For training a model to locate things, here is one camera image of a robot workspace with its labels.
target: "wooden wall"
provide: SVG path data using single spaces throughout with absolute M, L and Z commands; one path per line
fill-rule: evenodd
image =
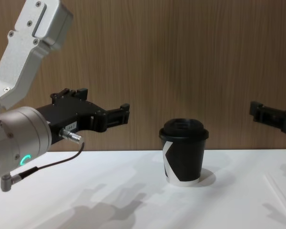
M 131 104 L 128 125 L 83 133 L 89 150 L 159 149 L 170 118 L 202 121 L 209 149 L 286 148 L 252 122 L 251 100 L 286 109 L 286 0 L 64 0 L 74 22 L 19 105 L 88 87 L 106 109 Z M 0 58 L 24 0 L 0 0 Z M 65 141 L 53 150 L 76 150 Z

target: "screw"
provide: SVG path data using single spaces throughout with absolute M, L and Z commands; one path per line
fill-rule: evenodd
M 13 138 L 14 137 L 13 133 L 8 133 L 7 135 L 8 135 L 8 138 Z

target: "table surface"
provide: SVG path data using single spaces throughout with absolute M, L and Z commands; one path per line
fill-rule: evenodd
M 0 229 L 193 228 L 286 229 L 286 150 L 206 150 L 195 187 L 166 182 L 161 151 L 83 152 L 0 190 Z

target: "black cup lid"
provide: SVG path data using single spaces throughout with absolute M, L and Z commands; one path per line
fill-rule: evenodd
M 165 123 L 159 135 L 161 139 L 166 141 L 197 142 L 206 140 L 209 137 L 209 132 L 198 120 L 177 118 Z

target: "black cable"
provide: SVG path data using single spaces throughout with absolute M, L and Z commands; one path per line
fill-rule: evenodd
M 61 163 L 64 163 L 66 161 L 70 161 L 74 158 L 76 158 L 79 154 L 82 153 L 82 151 L 84 150 L 84 147 L 85 147 L 85 143 L 83 142 L 82 143 L 82 146 L 80 148 L 80 150 L 78 151 L 78 153 L 70 158 L 67 158 L 67 159 L 64 159 L 64 160 L 61 160 L 61 161 L 57 161 L 57 162 L 54 162 L 54 163 L 51 163 L 51 164 L 48 164 L 48 165 L 45 165 L 45 166 L 41 166 L 41 167 L 33 167 L 33 168 L 30 168 L 22 173 L 19 173 L 18 175 L 21 177 L 21 179 L 23 180 L 24 178 L 28 177 L 29 175 L 32 175 L 33 173 L 37 172 L 38 170 L 41 170 L 43 168 L 48 168 L 48 167 L 51 167 L 51 166 L 55 166 L 55 165 L 58 165 L 58 164 L 61 164 Z
M 51 164 L 48 164 L 48 165 L 45 165 L 45 166 L 41 166 L 41 167 L 39 167 L 38 169 L 40 170 L 40 169 L 43 169 L 43 168 L 47 168 L 47 167 L 51 167 L 51 166 L 55 166 L 55 165 L 64 163 L 64 162 L 66 162 L 66 161 L 70 161 L 70 160 L 76 158 L 79 154 L 81 154 L 82 151 L 84 150 L 84 147 L 85 147 L 85 143 L 83 142 L 83 143 L 82 143 L 82 146 L 81 146 L 81 148 L 80 148 L 80 150 L 78 151 L 78 153 L 77 153 L 76 155 L 74 155 L 74 156 L 72 156 L 72 157 L 70 157 L 70 158 L 64 159 L 64 160 L 62 160 L 62 161 L 58 161 L 58 162 L 54 162 L 54 163 L 51 163 Z

